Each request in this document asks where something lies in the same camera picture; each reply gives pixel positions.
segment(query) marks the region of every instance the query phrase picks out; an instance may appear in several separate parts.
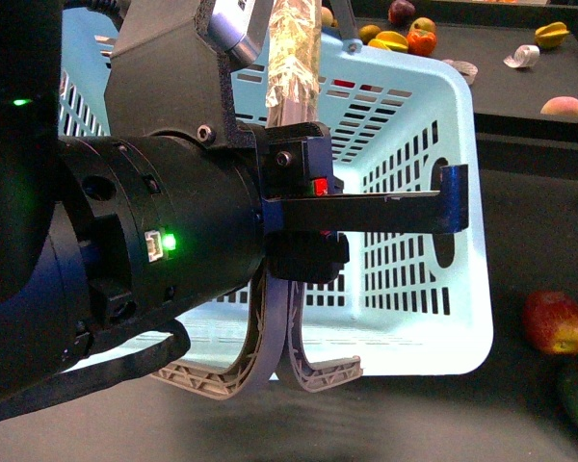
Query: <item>screw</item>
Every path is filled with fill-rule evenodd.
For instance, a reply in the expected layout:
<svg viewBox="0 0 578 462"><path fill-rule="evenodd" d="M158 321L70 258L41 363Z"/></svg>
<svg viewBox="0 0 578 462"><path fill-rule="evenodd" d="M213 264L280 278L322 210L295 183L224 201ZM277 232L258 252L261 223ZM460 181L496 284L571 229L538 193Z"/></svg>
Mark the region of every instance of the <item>screw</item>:
<svg viewBox="0 0 578 462"><path fill-rule="evenodd" d="M216 133L209 125L201 125L197 128L197 139L204 144L212 144L216 138Z"/></svg>
<svg viewBox="0 0 578 462"><path fill-rule="evenodd" d="M115 142L114 146L118 149L119 152L125 154L128 152L128 147L122 144L121 142Z"/></svg>
<svg viewBox="0 0 578 462"><path fill-rule="evenodd" d="M293 161L293 155L287 151L276 154L276 163L281 167L289 167Z"/></svg>

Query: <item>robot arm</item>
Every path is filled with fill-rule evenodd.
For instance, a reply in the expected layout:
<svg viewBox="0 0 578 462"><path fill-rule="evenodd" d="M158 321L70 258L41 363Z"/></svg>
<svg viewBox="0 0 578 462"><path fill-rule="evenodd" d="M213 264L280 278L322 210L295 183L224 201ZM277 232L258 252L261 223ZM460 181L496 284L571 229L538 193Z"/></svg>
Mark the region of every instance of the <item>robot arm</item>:
<svg viewBox="0 0 578 462"><path fill-rule="evenodd" d="M25 168L29 194L17 195L17 203L28 197L34 206L22 215L13 202L0 202L11 224L0 224L6 242L23 236L26 243L18 252L0 245L0 289L10 272L18 277L0 291L0 420L161 369L188 349L184 329L171 320L253 278L257 306L244 357L259 362L236 371L246 366L267 380L283 351L288 316L301 304L288 281L334 279L349 258L339 231L454 233L467 226L464 166L443 169L439 193L345 195L333 176L327 127L237 122L230 72L258 53L265 27L255 24L272 3L248 1L237 6L244 15L234 16L224 1L133 0L105 95L113 136L59 140L51 97L57 82L50 89L59 75L59 29L38 2L19 2L31 26L43 16L53 28L47 75L56 79L39 91L32 78L14 90L0 81L0 130L10 134L1 138L0 166ZM51 6L48 17L59 23L60 4ZM2 10L0 27L12 21ZM27 32L13 30L19 45ZM25 104L11 107L18 94ZM13 113L18 124L7 118ZM15 131L30 115L44 131ZM17 156L9 157L14 149ZM37 155L32 163L29 152ZM0 200L8 181L0 176ZM169 331L172 340L144 353L137 373L116 366L126 359L102 374L56 375L154 329ZM203 373L177 369L165 372ZM204 378L199 383L209 385L227 376ZM208 385L201 389L214 389Z"/></svg>

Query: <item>white object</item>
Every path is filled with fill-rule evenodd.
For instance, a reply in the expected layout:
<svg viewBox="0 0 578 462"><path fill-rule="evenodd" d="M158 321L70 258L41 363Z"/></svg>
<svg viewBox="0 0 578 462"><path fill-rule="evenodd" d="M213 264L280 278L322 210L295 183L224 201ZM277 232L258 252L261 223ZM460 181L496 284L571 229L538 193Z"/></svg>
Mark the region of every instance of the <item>white object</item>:
<svg viewBox="0 0 578 462"><path fill-rule="evenodd" d="M462 78L465 80L467 85L473 85L475 81L475 76L478 75L478 68L467 61L454 61L454 60L442 60L444 63L449 64L455 70L457 70Z"/></svg>
<svg viewBox="0 0 578 462"><path fill-rule="evenodd" d="M513 69L533 67L539 59L539 48L535 45L522 45L503 62Z"/></svg>

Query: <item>light blue plastic basket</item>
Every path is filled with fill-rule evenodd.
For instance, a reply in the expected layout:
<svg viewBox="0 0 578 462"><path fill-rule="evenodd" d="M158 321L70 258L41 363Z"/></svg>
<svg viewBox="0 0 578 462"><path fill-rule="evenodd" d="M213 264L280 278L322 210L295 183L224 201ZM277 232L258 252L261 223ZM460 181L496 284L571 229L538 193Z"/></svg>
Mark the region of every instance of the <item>light blue plastic basket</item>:
<svg viewBox="0 0 578 462"><path fill-rule="evenodd" d="M233 76L236 113L246 122L266 121L267 55L266 48ZM309 359L359 355L367 375L475 369L489 352L492 321L468 86L447 64L370 47L348 54L327 34L320 83L320 119L331 129L346 193L427 191L437 162L468 164L470 226L450 238L446 268L430 235L349 233L351 262L339 278L307 287ZM193 343L186 359L232 363L246 335L248 297L244 289L181 316ZM145 334L126 347L157 340Z"/></svg>

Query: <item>red apple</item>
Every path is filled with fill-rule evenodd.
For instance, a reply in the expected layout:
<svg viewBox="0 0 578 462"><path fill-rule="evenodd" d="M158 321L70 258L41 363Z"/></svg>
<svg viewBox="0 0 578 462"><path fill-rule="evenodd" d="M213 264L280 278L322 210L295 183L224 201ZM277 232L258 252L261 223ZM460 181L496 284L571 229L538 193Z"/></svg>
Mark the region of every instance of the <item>red apple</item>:
<svg viewBox="0 0 578 462"><path fill-rule="evenodd" d="M533 292L522 311L529 343L547 354L578 354L578 304L563 292Z"/></svg>

